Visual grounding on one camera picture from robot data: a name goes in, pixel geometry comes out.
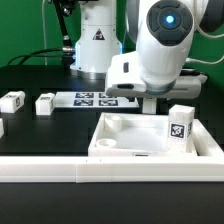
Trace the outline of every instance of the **white plastic container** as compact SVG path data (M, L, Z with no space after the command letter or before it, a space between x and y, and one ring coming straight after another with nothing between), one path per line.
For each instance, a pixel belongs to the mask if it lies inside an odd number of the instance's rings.
M168 127L168 116L102 113L89 145L89 156L224 156L198 120L193 121L189 151L167 148ZM116 146L99 147L101 139L111 139Z

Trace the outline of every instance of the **warning label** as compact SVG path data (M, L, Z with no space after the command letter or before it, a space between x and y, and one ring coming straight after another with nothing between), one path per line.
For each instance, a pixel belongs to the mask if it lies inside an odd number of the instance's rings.
M105 40L103 33L100 29L97 30L95 36L93 37L93 40Z

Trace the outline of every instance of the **black tabletop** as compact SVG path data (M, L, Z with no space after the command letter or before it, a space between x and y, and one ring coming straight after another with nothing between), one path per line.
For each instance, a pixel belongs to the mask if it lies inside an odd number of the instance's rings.
M41 93L103 91L103 81L74 78L60 66L0 69L0 96L19 90L26 93L25 106L0 114L6 132L1 155L87 154L101 111L56 110L38 117L34 103ZM158 113L167 114L175 103L195 106L196 117L222 146L223 93L206 85L195 100L160 100ZM0 223L222 224L223 201L223 183L2 183Z
M137 109L55 109L36 116L35 101L58 91L104 92L104 80L72 76L61 66L9 66L0 69L0 96L24 91L24 106L14 114L0 113L5 135L0 155L88 155L88 146L102 111L138 113Z

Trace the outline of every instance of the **white cube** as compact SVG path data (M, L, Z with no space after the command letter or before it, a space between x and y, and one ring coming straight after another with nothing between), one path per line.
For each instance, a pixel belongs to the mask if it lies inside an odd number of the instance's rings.
M24 105L25 93L9 92L0 99L0 109L2 113L15 113Z
M55 108L55 94L41 94L36 101L36 115L51 115Z
M191 136L194 107L175 105L169 111L169 131L167 148L180 152L191 152L193 140Z
M3 120L0 118L0 138L4 135Z

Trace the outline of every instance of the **green wall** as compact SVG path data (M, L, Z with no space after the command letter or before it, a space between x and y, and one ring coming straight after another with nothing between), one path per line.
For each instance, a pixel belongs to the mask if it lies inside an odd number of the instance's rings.
M124 11L125 0L117 1L117 36L120 41L124 37ZM42 29L42 0L1 0L0 3L0 66L18 55L44 49ZM58 26L54 6L46 2L46 29L47 47L61 47L62 39ZM66 18L66 24L71 39L75 42L80 36L80 11L74 11L72 17ZM216 34L224 33L222 26ZM127 37L125 51L134 50L134 45ZM209 40L199 34L195 34L190 56L201 60L218 60L224 55L224 38ZM26 64L44 64L40 58L30 59ZM48 64L60 64L59 58L48 59ZM215 65L191 64L191 67L207 73L210 82L224 91L224 62Z

